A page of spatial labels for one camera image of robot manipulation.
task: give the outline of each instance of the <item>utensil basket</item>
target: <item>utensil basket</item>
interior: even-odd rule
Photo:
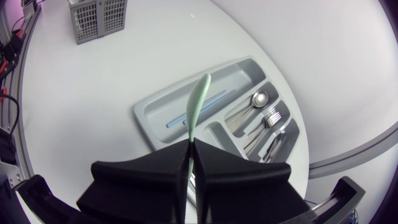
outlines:
[[[124,29],[127,0],[69,2],[77,44]]]

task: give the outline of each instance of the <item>gray plastic cutlery tray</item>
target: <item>gray plastic cutlery tray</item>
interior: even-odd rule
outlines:
[[[211,75],[211,83],[202,106],[194,136],[244,159],[264,162],[263,157],[281,131],[281,145],[273,152],[271,162],[285,162],[299,136],[299,127],[276,88],[252,57],[244,57],[219,65],[180,83],[170,86],[134,107],[136,119],[155,150],[188,138],[184,124],[189,94],[196,81],[204,74]],[[251,110],[245,122],[234,133],[225,120],[251,105],[251,96],[258,90],[266,91],[268,103]],[[246,155],[244,140],[262,125],[262,118],[275,108],[282,118],[267,129],[259,142]],[[196,204],[194,181],[188,185],[188,197]]]

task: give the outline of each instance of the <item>green plastic spoon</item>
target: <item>green plastic spoon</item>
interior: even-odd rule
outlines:
[[[211,76],[206,74],[202,76],[196,85],[193,87],[191,95],[189,96],[187,103],[187,127],[188,127],[188,136],[189,141],[193,142],[193,130],[195,129],[195,125],[197,124],[199,112],[201,109],[201,105],[203,104],[207,90],[209,89],[211,81]],[[193,169],[193,158],[192,154],[189,159],[189,173],[188,173],[188,181],[191,179]]]

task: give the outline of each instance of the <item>fork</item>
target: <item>fork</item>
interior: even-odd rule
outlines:
[[[253,147],[260,141],[262,135],[265,131],[271,127],[273,127],[281,118],[279,112],[272,108],[270,113],[262,118],[261,124],[250,134],[248,134],[248,138],[244,142],[243,151],[246,155],[253,149]]]

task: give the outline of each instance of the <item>blue utensil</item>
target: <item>blue utensil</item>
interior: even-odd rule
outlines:
[[[222,95],[223,93],[225,93],[226,90],[223,90],[219,93],[217,93],[216,95],[210,97],[209,99],[205,100],[202,104],[202,106],[206,106],[208,103],[212,102],[215,98],[219,97],[220,95]],[[177,124],[178,122],[182,121],[183,119],[185,119],[187,117],[187,114],[181,114],[180,116],[176,117],[175,119],[173,119],[172,121],[170,121],[169,123],[166,124],[166,127],[169,128],[175,124]]]
[[[225,94],[224,96],[218,98],[216,101],[212,102],[208,106],[204,107],[203,109],[200,110],[199,115],[203,114],[204,112],[208,111],[210,108],[214,107],[217,103],[221,102],[223,99],[229,97],[232,93],[234,93],[236,90],[231,90],[229,93]],[[182,122],[184,125],[187,124],[187,120],[184,120]]]

